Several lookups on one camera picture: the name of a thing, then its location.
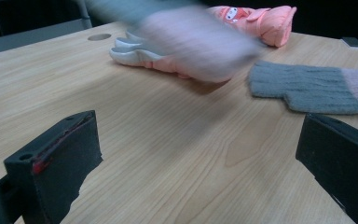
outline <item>motion-blurred hand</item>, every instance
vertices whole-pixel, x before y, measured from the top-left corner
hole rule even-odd
[[[108,17],[108,8],[113,10],[112,15],[115,14],[115,9],[107,5],[115,1],[102,0],[104,4],[101,5],[99,0],[91,2],[91,13],[99,14],[100,18]],[[124,21],[136,21],[132,25],[138,27],[147,44],[162,49],[165,55],[172,55],[179,66],[187,68],[190,77],[224,82],[257,56],[258,47],[251,37],[218,21],[206,8],[191,4],[167,7],[163,3],[172,1],[158,1],[161,3],[161,10],[158,10],[157,1],[152,2],[152,8],[145,7],[151,13],[142,11],[140,5],[137,15],[126,15]]]

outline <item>fabric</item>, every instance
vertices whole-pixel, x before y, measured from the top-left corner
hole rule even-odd
[[[208,11],[220,21],[279,48],[289,39],[296,7],[211,7]]]
[[[249,85],[253,96],[283,98],[295,111],[358,114],[358,69],[259,61]]]
[[[176,73],[180,78],[190,78],[186,67],[177,64],[172,55],[166,56],[158,49],[153,49],[138,40],[117,38],[116,47],[110,49],[109,54],[117,63]]]

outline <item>wooden table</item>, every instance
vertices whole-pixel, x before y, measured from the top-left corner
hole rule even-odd
[[[352,223],[295,159],[304,114],[253,98],[251,65],[218,87],[119,65],[108,50],[124,31],[113,23],[0,53],[0,178],[3,159],[96,110],[104,161],[62,223]],[[111,37],[88,40],[98,34]],[[262,59],[358,68],[358,49],[292,34]],[[358,129],[358,115],[333,117]]]

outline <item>gray sleeve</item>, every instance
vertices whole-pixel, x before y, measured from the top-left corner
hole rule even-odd
[[[200,3],[197,0],[86,0],[89,13],[100,20],[130,24],[161,10],[196,4]]]

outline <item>dark background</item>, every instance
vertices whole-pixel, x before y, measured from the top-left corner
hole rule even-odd
[[[200,1],[210,7],[297,7],[293,23],[294,32],[332,38],[358,38],[358,0]],[[10,35],[78,18],[80,15],[77,5],[70,0],[0,1],[0,23],[3,31],[0,35]],[[92,22],[93,25],[102,24],[95,19]]]

